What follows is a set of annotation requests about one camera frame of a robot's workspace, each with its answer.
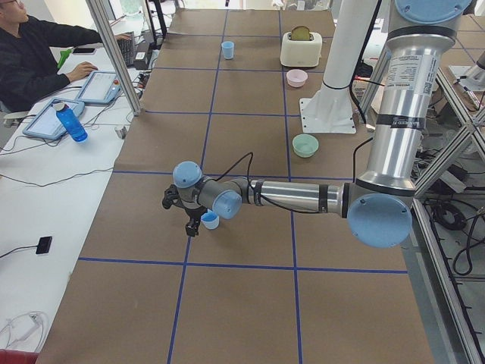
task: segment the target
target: green bowl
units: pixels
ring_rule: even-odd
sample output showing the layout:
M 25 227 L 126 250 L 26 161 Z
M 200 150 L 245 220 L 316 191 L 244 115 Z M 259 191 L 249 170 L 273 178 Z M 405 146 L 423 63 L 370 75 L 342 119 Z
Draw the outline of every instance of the green bowl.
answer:
M 299 134 L 293 138 L 293 151 L 298 157 L 309 158 L 318 150 L 318 139 L 310 134 Z

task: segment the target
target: tablet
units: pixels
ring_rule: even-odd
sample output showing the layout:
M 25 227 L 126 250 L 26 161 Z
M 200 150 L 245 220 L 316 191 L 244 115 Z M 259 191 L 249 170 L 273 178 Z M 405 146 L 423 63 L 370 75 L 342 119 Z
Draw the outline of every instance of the tablet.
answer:
M 84 102 L 53 98 L 23 129 L 23 133 L 29 137 L 47 140 L 57 140 L 62 137 L 66 133 L 66 129 L 59 121 L 52 107 L 57 102 L 65 102 L 77 117 L 83 113 Z
M 120 92 L 120 81 L 115 72 L 93 71 L 88 76 L 76 100 L 86 104 L 109 104 Z

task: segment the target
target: red object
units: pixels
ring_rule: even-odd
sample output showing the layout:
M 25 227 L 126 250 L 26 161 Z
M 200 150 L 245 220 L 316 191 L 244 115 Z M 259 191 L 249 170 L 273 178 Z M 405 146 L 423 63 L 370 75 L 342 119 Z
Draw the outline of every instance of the red object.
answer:
M 38 353 L 0 349 L 0 364 L 35 364 Z

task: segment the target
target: hand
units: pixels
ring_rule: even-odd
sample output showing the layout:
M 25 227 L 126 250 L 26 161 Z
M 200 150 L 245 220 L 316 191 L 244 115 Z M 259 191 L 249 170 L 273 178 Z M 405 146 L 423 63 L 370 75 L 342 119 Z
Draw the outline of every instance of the hand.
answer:
M 89 76 L 93 71 L 97 71 L 98 68 L 89 62 L 79 63 L 71 72 L 66 74 L 69 82 L 82 80 L 84 77 Z
M 131 39 L 131 36 L 127 33 L 122 33 L 122 34 L 117 34 L 116 36 L 114 36 L 114 38 L 116 40 L 119 40 L 119 39 L 125 39 L 125 40 L 130 40 Z

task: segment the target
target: blue bottle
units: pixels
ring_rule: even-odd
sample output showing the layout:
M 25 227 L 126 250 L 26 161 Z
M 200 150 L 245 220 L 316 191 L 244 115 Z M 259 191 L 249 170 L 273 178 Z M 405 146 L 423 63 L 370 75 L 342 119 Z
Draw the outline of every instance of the blue bottle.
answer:
M 52 106 L 59 121 L 64 125 L 69 135 L 77 142 L 83 142 L 88 137 L 83 125 L 74 115 L 73 111 L 64 102 Z

